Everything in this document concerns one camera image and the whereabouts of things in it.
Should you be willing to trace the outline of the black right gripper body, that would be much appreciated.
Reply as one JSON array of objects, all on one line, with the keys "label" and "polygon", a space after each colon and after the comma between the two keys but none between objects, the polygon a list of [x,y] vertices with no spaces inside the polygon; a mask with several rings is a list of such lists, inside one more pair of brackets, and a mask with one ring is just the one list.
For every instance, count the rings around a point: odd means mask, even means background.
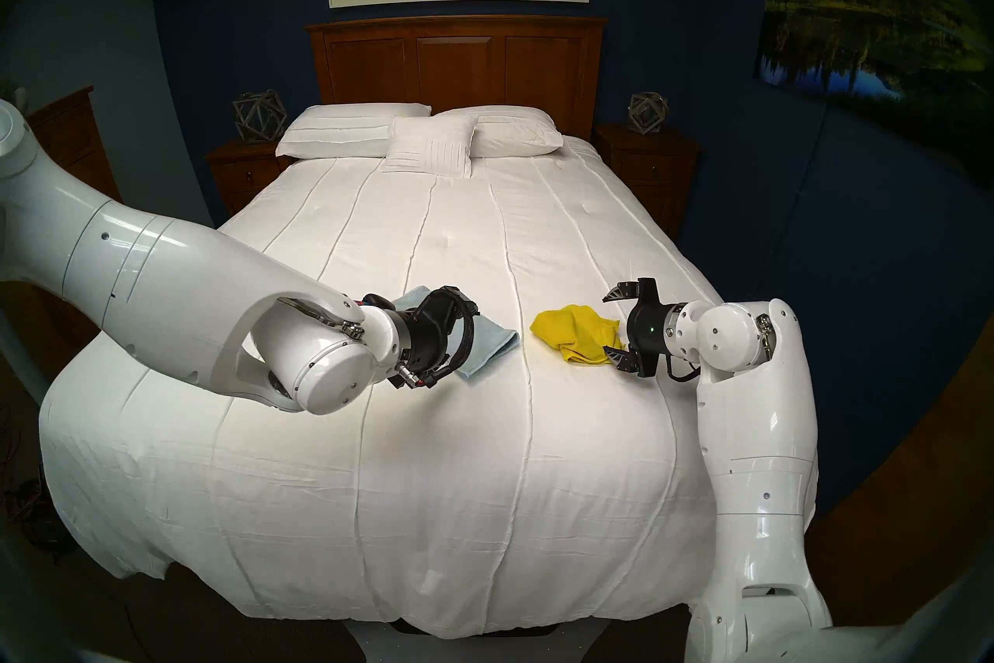
[{"label": "black right gripper body", "polygon": [[684,303],[662,304],[654,278],[639,278],[637,281],[640,281],[640,298],[635,300],[636,304],[626,321],[626,351],[636,352],[639,359],[639,372],[634,374],[643,379],[655,377],[659,357],[663,356],[667,376],[676,379],[668,340],[676,333],[676,318],[684,309]]}]

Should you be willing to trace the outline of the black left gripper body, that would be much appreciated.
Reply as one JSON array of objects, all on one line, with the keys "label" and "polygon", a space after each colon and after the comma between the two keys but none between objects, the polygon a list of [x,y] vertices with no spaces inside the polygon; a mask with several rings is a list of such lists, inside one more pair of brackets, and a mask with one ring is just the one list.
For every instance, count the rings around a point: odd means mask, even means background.
[{"label": "black left gripper body", "polygon": [[419,286],[394,304],[408,333],[397,376],[448,376],[466,363],[466,296],[459,288]]}]

